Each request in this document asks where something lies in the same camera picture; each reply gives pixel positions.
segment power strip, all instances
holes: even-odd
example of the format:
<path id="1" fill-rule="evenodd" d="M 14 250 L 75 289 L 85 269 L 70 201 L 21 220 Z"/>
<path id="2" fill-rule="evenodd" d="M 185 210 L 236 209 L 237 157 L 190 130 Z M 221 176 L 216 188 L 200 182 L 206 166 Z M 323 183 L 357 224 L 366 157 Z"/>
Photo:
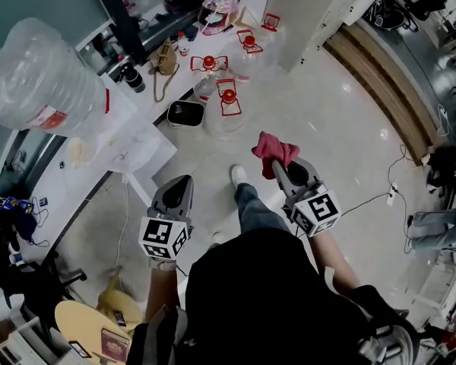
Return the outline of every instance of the power strip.
<path id="1" fill-rule="evenodd" d="M 397 184 L 395 181 L 392 183 L 390 190 L 388 191 L 387 204 L 392 206 L 394 204 L 395 195 L 397 194 Z"/>

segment red lid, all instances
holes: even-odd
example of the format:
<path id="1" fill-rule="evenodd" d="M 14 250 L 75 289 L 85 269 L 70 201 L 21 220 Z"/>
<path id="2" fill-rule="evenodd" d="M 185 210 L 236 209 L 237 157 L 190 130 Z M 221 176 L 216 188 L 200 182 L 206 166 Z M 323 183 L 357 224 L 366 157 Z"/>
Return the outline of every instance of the red lid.
<path id="1" fill-rule="evenodd" d="M 221 96 L 221 100 L 223 100 L 224 103 L 230 104 L 233 101 L 236 100 L 236 93 L 233 89 L 227 89 L 223 92 L 223 95 Z"/>
<path id="2" fill-rule="evenodd" d="M 206 69 L 209 69 L 209 68 L 214 68 L 214 57 L 213 56 L 205 56 L 204 59 L 203 59 L 203 67 L 205 67 Z"/>
<path id="3" fill-rule="evenodd" d="M 245 40 L 243 41 L 243 44 L 248 47 L 253 47 L 255 46 L 255 37 L 252 35 L 248 35 Z"/>

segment black bottle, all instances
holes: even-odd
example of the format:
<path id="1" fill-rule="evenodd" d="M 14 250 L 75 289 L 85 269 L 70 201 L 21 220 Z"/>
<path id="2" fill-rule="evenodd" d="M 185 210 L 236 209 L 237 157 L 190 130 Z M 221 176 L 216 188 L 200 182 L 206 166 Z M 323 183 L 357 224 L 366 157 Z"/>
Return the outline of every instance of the black bottle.
<path id="1" fill-rule="evenodd" d="M 145 89 L 145 83 L 142 76 L 135 70 L 131 62 L 126 62 L 122 65 L 120 76 L 135 92 L 140 93 Z"/>

